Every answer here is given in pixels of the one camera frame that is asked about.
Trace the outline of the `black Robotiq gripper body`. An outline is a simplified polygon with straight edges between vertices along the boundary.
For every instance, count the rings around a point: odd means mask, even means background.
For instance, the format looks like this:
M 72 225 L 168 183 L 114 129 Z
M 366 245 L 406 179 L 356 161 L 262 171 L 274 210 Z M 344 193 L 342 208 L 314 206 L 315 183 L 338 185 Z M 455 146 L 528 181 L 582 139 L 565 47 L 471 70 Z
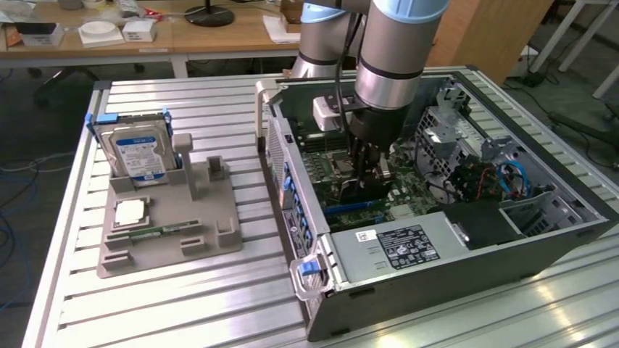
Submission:
M 354 111 L 350 122 L 352 148 L 363 146 L 387 151 L 399 138 L 406 120 L 406 109 L 384 110 L 376 108 Z

